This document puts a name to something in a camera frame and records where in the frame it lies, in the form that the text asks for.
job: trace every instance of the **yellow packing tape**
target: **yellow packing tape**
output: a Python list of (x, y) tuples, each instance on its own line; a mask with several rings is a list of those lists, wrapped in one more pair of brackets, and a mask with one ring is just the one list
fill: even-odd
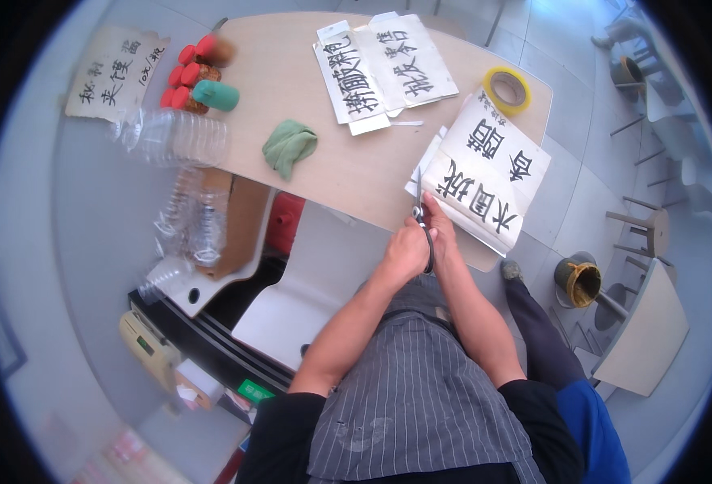
[[(504, 99), (496, 93), (494, 86), (497, 83), (514, 91), (512, 99)], [(493, 67), (482, 80), (482, 87), (487, 96), (496, 104), (498, 111), (506, 116), (516, 115), (531, 104), (531, 90), (528, 88), (528, 84), (523, 76), (509, 67)]]

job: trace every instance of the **green rag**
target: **green rag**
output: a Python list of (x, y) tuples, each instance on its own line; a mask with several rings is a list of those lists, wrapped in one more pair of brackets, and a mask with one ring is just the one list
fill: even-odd
[(264, 160), (286, 181), (292, 178), (292, 165), (316, 150), (318, 136), (307, 126), (287, 119), (278, 125), (262, 147)]

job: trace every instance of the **gray striped apron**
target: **gray striped apron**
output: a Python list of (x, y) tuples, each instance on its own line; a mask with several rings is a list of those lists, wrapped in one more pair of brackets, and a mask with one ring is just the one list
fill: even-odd
[(310, 446), (310, 482), (511, 462), (544, 484), (523, 426), (448, 323), (436, 278), (390, 303), (367, 348), (327, 398)]

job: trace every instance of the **person's foot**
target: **person's foot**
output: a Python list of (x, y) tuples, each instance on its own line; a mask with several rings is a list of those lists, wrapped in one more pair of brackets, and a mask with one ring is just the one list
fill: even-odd
[(525, 284), (520, 266), (512, 259), (502, 260), (502, 277), (506, 280), (520, 279)]
[(608, 37), (596, 37), (595, 35), (590, 37), (590, 41), (596, 46), (601, 47), (605, 50), (611, 50), (614, 46), (614, 42)]

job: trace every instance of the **bucket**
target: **bucket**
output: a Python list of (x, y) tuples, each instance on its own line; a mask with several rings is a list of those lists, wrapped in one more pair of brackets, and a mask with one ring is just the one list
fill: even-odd
[[(609, 64), (609, 75), (612, 76), (614, 86), (623, 83), (643, 82), (644, 74), (641, 68), (634, 60), (627, 56), (620, 56), (619, 62)], [(637, 102), (639, 100), (639, 92), (643, 88), (617, 88), (630, 101)]]
[(587, 307), (601, 292), (601, 270), (593, 263), (566, 257), (555, 267), (555, 284), (566, 291), (575, 307)]

